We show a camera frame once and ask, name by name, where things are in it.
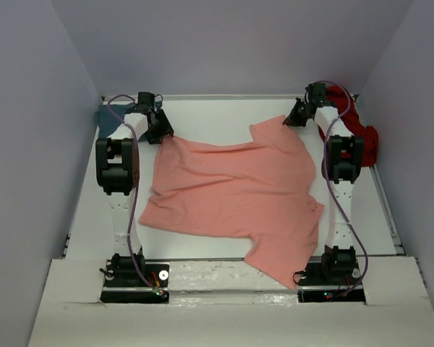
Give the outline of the pink t-shirt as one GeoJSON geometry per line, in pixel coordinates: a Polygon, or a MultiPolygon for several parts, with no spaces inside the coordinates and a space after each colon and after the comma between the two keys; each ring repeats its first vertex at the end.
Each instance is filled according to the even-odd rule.
{"type": "Polygon", "coordinates": [[[246,238],[245,262],[294,289],[318,245],[323,205],[310,195],[315,164],[277,116],[250,126],[251,141],[210,145],[181,137],[156,154],[141,225],[181,234],[246,238]]]}

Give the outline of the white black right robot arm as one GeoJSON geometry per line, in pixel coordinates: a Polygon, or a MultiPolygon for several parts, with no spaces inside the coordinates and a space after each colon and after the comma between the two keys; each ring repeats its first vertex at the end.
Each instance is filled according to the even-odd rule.
{"type": "Polygon", "coordinates": [[[305,98],[296,99],[284,124],[304,127],[313,120],[324,134],[321,173],[329,192],[329,224],[321,262],[310,263],[295,275],[297,284],[311,283],[320,286],[348,284],[357,269],[357,253],[354,244],[363,246],[351,222],[352,193],[362,169],[365,141],[354,135],[342,120],[352,106],[350,94],[346,96],[346,108],[338,110],[327,97],[328,82],[309,84],[305,98]]]}

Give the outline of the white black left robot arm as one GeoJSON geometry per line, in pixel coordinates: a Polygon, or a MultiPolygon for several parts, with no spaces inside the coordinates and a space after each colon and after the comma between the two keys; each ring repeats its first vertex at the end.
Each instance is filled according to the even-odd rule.
{"type": "Polygon", "coordinates": [[[111,259],[100,269],[118,286],[149,287],[159,294],[159,279],[147,278],[142,244],[137,235],[135,211],[140,188],[139,142],[159,145],[174,135],[160,94],[140,92],[128,104],[111,98],[98,109],[99,135],[95,141],[95,177],[108,200],[114,228],[111,259]]]}

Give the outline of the crumpled red t-shirt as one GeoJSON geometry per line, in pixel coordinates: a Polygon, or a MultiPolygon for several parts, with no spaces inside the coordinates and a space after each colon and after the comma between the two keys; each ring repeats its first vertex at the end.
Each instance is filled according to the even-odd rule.
{"type": "Polygon", "coordinates": [[[362,167],[374,166],[377,162],[379,149],[377,130],[372,126],[364,126],[361,123],[352,96],[345,93],[340,87],[335,85],[327,87],[326,96],[328,101],[335,104],[339,114],[348,109],[341,119],[353,135],[362,137],[365,141],[362,167]]]}

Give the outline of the folded teal t-shirt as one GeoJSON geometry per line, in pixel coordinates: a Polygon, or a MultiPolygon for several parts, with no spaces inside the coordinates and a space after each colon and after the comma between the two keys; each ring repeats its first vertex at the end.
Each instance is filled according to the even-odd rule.
{"type": "MultiPolygon", "coordinates": [[[[128,103],[124,105],[111,104],[111,109],[117,116],[123,119],[126,112],[131,109],[133,105],[134,103],[128,103]]],[[[99,138],[108,137],[122,123],[120,119],[115,117],[112,112],[109,111],[108,105],[100,105],[98,110],[95,112],[95,117],[98,123],[99,138]]]]}

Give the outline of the white table edge rail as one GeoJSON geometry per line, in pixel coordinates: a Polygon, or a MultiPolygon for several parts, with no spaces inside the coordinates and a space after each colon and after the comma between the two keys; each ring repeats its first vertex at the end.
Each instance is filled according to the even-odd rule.
{"type": "Polygon", "coordinates": [[[304,98],[305,94],[202,94],[202,95],[163,95],[163,102],[178,100],[284,100],[304,98]]]}

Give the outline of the aluminium front rail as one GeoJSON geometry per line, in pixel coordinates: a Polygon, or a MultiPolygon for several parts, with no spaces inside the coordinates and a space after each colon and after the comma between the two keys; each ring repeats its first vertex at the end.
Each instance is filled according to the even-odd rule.
{"type": "Polygon", "coordinates": [[[182,261],[198,261],[198,262],[204,262],[204,261],[244,261],[243,257],[211,257],[211,258],[145,258],[146,262],[182,262],[182,261]]]}

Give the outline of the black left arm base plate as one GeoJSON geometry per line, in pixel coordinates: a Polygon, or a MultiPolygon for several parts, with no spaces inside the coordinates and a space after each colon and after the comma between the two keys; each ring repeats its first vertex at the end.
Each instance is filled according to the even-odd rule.
{"type": "Polygon", "coordinates": [[[126,271],[114,269],[111,262],[104,274],[100,300],[105,304],[167,304],[169,302],[170,265],[146,262],[142,280],[130,265],[126,271]]]}

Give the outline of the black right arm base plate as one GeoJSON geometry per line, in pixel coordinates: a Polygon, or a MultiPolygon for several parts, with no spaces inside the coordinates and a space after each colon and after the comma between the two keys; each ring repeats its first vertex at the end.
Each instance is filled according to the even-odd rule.
{"type": "Polygon", "coordinates": [[[338,277],[328,277],[322,273],[319,262],[310,262],[303,271],[293,275],[297,285],[297,301],[300,304],[359,302],[365,303],[365,291],[357,284],[361,272],[356,263],[351,270],[338,277]]]}

